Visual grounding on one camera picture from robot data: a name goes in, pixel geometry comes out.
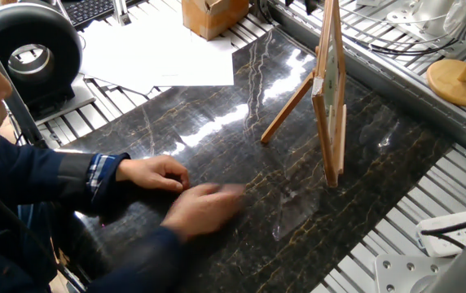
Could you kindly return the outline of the person's left hand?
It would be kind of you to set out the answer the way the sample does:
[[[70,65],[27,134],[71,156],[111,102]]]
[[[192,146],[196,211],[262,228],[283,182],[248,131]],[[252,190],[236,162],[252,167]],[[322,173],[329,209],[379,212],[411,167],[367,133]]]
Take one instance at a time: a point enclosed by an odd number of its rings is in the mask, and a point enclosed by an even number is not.
[[[116,181],[131,181],[144,189],[174,192],[182,192],[190,187],[187,169],[169,155],[122,160],[116,170]]]

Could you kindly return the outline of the person's right hand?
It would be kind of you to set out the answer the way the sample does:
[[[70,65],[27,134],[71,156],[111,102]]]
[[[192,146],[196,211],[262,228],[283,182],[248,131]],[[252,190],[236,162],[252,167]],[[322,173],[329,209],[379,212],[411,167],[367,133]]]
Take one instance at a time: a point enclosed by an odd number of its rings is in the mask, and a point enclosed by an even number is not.
[[[184,191],[166,214],[161,226],[185,243],[219,230],[242,207],[245,185],[206,183]]]

